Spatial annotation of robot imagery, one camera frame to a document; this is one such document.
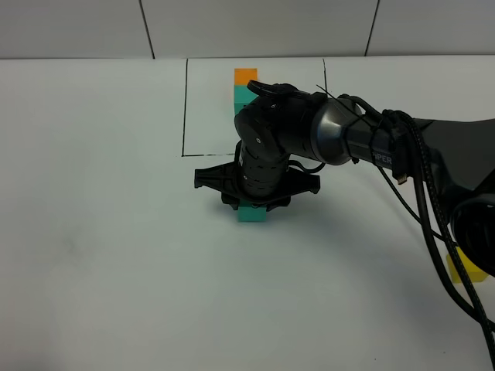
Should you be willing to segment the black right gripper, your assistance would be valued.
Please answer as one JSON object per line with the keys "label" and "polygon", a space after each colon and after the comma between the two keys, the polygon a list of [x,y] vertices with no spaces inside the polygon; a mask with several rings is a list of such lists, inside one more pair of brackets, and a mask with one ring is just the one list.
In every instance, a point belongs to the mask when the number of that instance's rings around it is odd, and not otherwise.
{"label": "black right gripper", "polygon": [[320,178],[290,166],[290,157],[283,155],[265,161],[243,142],[235,148],[234,160],[210,168],[197,169],[194,187],[205,186],[221,193],[221,201],[237,211],[242,202],[264,206],[270,212],[287,207],[293,196],[304,192],[318,193]]}

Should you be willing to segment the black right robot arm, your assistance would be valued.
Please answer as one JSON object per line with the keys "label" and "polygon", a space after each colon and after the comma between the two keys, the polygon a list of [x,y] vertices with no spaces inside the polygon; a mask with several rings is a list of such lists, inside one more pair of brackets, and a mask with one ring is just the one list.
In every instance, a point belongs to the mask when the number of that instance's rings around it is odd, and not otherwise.
{"label": "black right robot arm", "polygon": [[252,102],[234,118],[234,160],[198,169],[195,187],[217,190],[233,208],[274,209],[319,191],[319,177],[295,156],[327,165],[365,161],[400,183],[422,162],[442,215],[462,252],[494,272],[494,122],[426,120],[376,111],[359,97],[309,94],[289,84],[250,81]]}

